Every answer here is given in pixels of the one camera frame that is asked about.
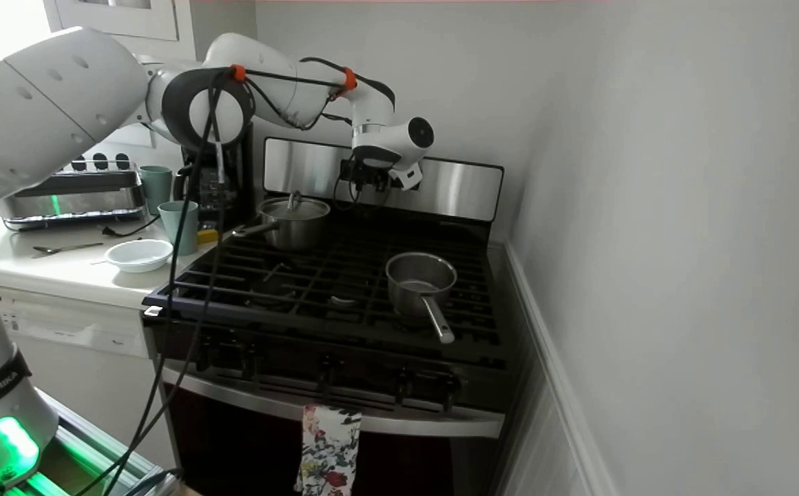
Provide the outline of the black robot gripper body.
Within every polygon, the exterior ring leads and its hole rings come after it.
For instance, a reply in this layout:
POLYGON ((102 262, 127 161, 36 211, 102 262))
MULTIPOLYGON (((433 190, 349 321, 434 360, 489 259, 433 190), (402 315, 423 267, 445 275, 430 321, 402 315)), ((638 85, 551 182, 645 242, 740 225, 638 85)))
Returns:
POLYGON ((389 190, 391 186, 412 190, 423 179, 415 158, 402 158, 379 147, 356 147, 340 161, 338 176, 349 182, 353 190, 371 186, 376 193, 389 190))

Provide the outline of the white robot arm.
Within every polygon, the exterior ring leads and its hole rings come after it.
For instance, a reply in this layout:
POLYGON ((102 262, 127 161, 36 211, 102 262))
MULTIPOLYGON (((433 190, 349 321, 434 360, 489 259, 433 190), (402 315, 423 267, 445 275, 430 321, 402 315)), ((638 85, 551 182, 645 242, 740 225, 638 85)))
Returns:
MULTIPOLYGON (((238 142, 252 120, 309 129, 336 99, 353 105, 353 158, 419 186, 433 128, 400 120, 393 92, 346 67, 291 62, 223 33, 197 65, 174 69, 139 65, 94 27, 58 30, 0 62, 0 200, 43 182, 130 121, 159 121, 182 147, 203 149, 238 142)), ((0 321, 0 495, 37 471, 54 430, 58 417, 0 321)))

